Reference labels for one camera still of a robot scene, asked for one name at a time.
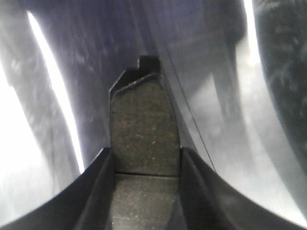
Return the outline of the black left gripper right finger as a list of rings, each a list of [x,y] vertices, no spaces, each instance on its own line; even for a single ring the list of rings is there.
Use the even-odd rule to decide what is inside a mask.
[[[189,230],[300,230],[223,180],[194,150],[182,147],[179,195]]]

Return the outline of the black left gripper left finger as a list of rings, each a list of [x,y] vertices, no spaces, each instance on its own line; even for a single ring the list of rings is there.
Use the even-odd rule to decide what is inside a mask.
[[[110,230],[114,156],[104,148],[72,184],[3,230]]]

